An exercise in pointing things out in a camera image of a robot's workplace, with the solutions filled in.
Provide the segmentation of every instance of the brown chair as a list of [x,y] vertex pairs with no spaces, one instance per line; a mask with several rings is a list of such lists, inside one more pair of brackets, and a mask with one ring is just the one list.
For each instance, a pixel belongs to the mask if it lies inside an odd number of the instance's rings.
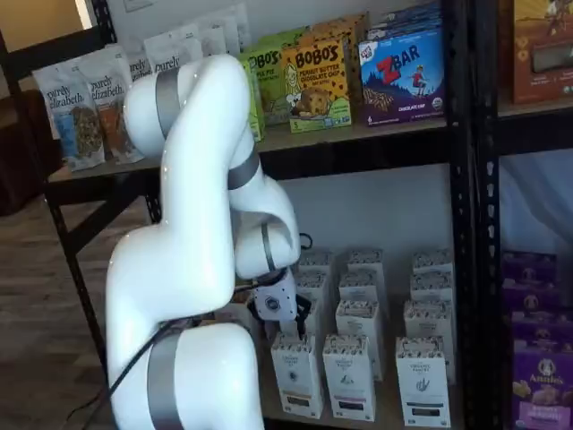
[[[41,93],[27,90],[21,95],[34,129],[40,162],[49,175],[62,166],[59,141],[52,138]],[[42,182],[24,144],[22,128],[26,124],[17,115],[12,97],[0,99],[0,215],[14,213],[42,192]]]

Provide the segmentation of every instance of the wooden shelf board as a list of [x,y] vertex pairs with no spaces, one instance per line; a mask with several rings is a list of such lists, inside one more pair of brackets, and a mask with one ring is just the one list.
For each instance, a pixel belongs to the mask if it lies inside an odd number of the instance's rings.
[[[290,133],[288,125],[278,125],[267,129],[267,137],[263,142],[257,143],[257,149],[259,152],[293,150],[319,143],[351,142],[393,134],[422,132],[425,130],[444,128],[445,126],[446,122],[443,118],[435,118],[413,123],[382,125],[380,127],[368,127],[367,125],[356,124],[330,130],[292,134]],[[49,177],[48,182],[57,183],[86,177],[111,176],[158,168],[159,165],[159,159],[143,159],[137,163],[122,165],[108,161],[94,168],[76,172],[71,172],[68,168],[61,168]]]

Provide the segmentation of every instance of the black cable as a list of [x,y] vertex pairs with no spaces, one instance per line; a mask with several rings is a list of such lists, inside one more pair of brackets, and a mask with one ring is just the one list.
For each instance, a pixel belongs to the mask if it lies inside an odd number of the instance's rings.
[[305,251],[308,251],[309,249],[311,249],[312,248],[312,236],[309,235],[308,233],[300,233],[299,236],[308,239],[308,245],[301,245],[301,249],[303,249]]
[[149,348],[151,348],[151,346],[154,343],[156,343],[159,340],[159,338],[161,338],[176,323],[178,323],[178,320],[172,320],[172,321],[166,322],[162,327],[159,328],[159,330],[157,330],[155,332],[155,334],[153,336],[151,336],[151,338],[147,342],[145,342],[145,344],[140,348],[140,350],[137,351],[137,354],[135,354],[133,356],[133,358],[127,364],[127,366],[125,367],[123,372],[119,375],[117,380],[115,380],[115,382],[111,386],[111,388],[105,392],[104,397],[99,399],[98,406],[95,409],[93,409],[93,412],[91,412],[90,417],[88,418],[86,423],[83,425],[81,430],[87,430],[91,426],[93,420],[96,418],[99,411],[111,400],[111,396],[114,395],[114,392],[115,392],[115,390],[117,390],[117,387],[119,387],[119,384],[122,383],[122,381],[125,379],[127,374],[129,374],[129,372],[132,370],[132,368],[135,366],[135,364],[139,361],[141,356],[143,356],[143,354],[145,354],[145,352]]

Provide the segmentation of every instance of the green snack box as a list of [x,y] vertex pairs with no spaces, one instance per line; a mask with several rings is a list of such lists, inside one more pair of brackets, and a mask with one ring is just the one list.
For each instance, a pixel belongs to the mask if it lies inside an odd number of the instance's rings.
[[306,27],[266,36],[262,43],[250,47],[241,56],[256,64],[261,104],[266,125],[288,122],[289,104],[285,93],[285,76],[280,66],[283,47],[292,45],[306,31]]
[[241,61],[244,72],[247,73],[249,87],[251,87],[251,110],[249,111],[249,126],[255,142],[260,142],[265,137],[265,121],[262,112],[261,92],[259,91],[259,80],[257,79],[257,65],[255,62],[245,58]]

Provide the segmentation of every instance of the organic tea box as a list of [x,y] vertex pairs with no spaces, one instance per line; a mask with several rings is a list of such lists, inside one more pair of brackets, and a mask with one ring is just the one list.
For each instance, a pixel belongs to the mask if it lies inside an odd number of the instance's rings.
[[440,338],[398,338],[396,367],[406,426],[450,427]]

